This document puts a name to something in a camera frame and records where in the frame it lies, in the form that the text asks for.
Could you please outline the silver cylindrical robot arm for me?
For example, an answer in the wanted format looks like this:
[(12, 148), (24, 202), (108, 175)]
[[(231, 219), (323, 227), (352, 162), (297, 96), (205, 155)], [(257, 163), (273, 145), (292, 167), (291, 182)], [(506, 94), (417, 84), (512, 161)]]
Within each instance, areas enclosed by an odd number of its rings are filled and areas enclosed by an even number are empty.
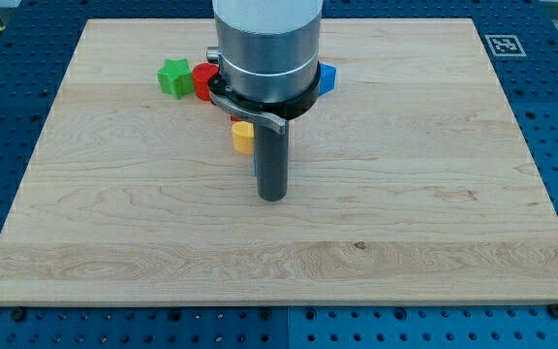
[(213, 0), (220, 74), (236, 94), (278, 103), (314, 82), (323, 0)]

